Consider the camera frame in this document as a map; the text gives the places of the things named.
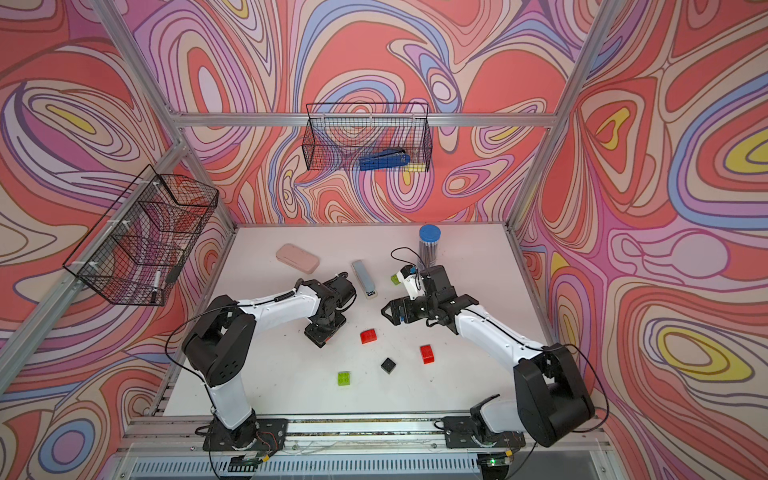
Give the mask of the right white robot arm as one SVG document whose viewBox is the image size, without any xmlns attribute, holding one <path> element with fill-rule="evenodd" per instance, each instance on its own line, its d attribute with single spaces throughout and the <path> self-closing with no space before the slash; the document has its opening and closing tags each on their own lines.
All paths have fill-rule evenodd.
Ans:
<svg viewBox="0 0 768 480">
<path fill-rule="evenodd" d="M 485 351 L 513 378 L 514 399 L 494 394 L 466 416 L 442 419 L 448 447 L 518 448 L 523 435 L 550 447 L 595 416 L 583 375 L 566 346 L 544 345 L 511 329 L 473 296 L 458 294 L 441 265 L 420 270 L 407 264 L 392 281 L 406 294 L 382 308 L 390 323 L 444 326 Z"/>
</svg>

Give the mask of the green lego brick front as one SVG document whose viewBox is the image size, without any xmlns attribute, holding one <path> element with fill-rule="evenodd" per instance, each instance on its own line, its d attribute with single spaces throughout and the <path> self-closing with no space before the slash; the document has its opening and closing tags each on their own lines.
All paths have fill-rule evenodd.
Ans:
<svg viewBox="0 0 768 480">
<path fill-rule="evenodd" d="M 349 371 L 341 371 L 337 374 L 338 386 L 349 386 L 351 384 L 351 373 Z"/>
</svg>

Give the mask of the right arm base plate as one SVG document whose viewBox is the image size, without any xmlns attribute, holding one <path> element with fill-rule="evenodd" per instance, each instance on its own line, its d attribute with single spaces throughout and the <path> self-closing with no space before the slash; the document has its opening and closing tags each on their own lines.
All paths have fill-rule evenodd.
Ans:
<svg viewBox="0 0 768 480">
<path fill-rule="evenodd" d="M 443 417 L 439 424 L 449 449 L 502 448 L 515 452 L 526 446 L 525 437 L 521 432 L 494 433 L 470 416 Z"/>
</svg>

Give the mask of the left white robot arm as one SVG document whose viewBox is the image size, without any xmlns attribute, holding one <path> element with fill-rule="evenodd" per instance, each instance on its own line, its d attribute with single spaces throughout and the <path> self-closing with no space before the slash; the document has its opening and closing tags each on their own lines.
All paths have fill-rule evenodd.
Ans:
<svg viewBox="0 0 768 480">
<path fill-rule="evenodd" d="M 329 280 L 299 279 L 284 293 L 253 300 L 220 295 L 199 316 L 182 343 L 191 371 L 204 382 L 213 419 L 205 433 L 208 452 L 274 454 L 285 442 L 285 419 L 260 419 L 249 402 L 242 371 L 253 337 L 296 320 L 304 335 L 324 347 L 346 323 L 357 293 L 346 272 Z"/>
</svg>

